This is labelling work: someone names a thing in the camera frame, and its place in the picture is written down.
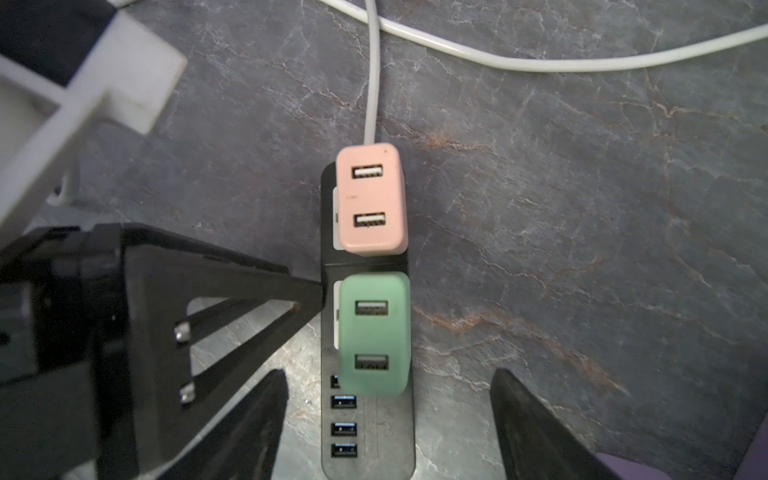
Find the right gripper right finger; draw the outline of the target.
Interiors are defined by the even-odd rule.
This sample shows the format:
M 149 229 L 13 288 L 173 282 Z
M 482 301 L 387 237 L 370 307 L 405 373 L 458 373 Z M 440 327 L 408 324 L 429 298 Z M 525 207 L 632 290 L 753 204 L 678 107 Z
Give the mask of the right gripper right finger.
M 495 371 L 490 400 L 508 479 L 616 479 L 510 371 Z

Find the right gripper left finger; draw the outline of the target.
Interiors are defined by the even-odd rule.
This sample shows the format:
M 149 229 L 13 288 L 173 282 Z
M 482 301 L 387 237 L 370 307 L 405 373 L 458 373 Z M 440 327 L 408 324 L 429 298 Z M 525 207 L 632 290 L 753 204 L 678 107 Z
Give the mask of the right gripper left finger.
M 270 479 L 289 399 L 282 370 L 270 371 L 162 479 Z

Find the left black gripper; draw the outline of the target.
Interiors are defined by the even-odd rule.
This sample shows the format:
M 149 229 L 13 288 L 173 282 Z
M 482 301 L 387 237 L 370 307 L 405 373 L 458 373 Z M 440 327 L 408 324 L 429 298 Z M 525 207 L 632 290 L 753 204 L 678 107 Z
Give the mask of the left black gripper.
M 103 453 L 120 407 L 105 353 L 125 332 L 123 260 L 141 468 L 174 458 L 323 303 L 320 283 L 285 266 L 146 225 L 18 238 L 1 251 L 2 478 L 56 479 Z M 193 345 L 271 300 L 292 306 L 192 372 Z

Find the black power strip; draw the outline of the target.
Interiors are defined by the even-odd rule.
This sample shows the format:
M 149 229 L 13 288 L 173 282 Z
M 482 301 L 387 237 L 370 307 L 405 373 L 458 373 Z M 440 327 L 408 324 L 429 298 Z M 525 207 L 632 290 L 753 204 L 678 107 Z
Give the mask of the black power strip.
M 329 479 L 409 479 L 416 466 L 406 254 L 363 257 L 337 237 L 336 168 L 321 178 L 321 454 Z

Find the green USB charger plug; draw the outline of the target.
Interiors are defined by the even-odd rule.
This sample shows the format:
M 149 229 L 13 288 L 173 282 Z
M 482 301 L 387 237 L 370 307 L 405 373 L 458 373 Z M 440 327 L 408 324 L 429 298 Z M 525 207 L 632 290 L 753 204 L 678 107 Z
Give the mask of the green USB charger plug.
M 339 287 L 338 378 L 351 395 L 396 396 L 411 368 L 411 286 L 398 271 L 357 273 Z

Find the pink USB charger plug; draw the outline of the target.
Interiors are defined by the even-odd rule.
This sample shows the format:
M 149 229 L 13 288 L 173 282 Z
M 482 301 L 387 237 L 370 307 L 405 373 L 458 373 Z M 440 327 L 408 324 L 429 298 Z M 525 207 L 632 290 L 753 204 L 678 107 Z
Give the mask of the pink USB charger plug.
M 394 256 L 408 247 L 405 177 L 390 143 L 349 146 L 335 161 L 341 247 L 359 256 Z

